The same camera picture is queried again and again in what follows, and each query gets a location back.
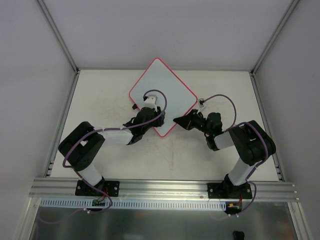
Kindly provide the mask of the pink framed whiteboard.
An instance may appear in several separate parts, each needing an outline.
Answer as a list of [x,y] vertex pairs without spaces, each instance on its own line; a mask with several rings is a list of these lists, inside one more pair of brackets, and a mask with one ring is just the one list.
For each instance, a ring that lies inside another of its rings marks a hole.
[[143,96],[157,96],[157,106],[164,109],[164,125],[155,131],[165,137],[176,125],[173,119],[187,114],[198,101],[196,94],[160,58],[155,58],[129,91],[129,97],[140,109]]

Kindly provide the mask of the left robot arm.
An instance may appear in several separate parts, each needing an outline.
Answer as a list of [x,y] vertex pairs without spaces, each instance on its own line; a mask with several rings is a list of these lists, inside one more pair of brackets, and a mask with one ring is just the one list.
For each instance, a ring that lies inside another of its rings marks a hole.
[[116,197],[118,181],[107,181],[98,172],[93,161],[103,146],[133,145],[143,138],[150,128],[164,124],[165,112],[158,106],[156,109],[143,107],[135,117],[122,128],[94,128],[89,122],[81,122],[58,146],[64,156],[80,177],[77,182],[76,196]]

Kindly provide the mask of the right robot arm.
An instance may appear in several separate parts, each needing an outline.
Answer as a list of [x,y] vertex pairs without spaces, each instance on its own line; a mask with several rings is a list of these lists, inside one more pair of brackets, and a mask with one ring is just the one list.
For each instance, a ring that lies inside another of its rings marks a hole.
[[204,133],[207,146],[219,151],[234,146],[238,160],[220,183],[208,183],[209,199],[252,199],[248,178],[254,169],[276,152],[276,145],[260,125],[251,120],[222,130],[221,114],[212,112],[207,117],[197,109],[173,120],[185,130],[197,129]]

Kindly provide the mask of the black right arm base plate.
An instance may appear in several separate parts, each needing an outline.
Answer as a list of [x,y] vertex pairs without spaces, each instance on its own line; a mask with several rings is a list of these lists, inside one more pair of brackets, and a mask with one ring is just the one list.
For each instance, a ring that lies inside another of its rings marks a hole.
[[207,184],[207,193],[209,199],[240,199],[250,200],[253,198],[251,185],[244,183],[239,186],[226,185],[210,182]]

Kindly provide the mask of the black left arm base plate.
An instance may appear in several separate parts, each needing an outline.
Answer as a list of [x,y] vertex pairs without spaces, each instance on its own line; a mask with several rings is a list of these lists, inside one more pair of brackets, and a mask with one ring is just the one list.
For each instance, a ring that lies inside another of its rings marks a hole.
[[[118,197],[120,182],[102,179],[94,187],[104,191],[110,197]],[[75,189],[75,195],[83,197],[101,197],[103,194],[88,186],[83,180],[78,180]]]

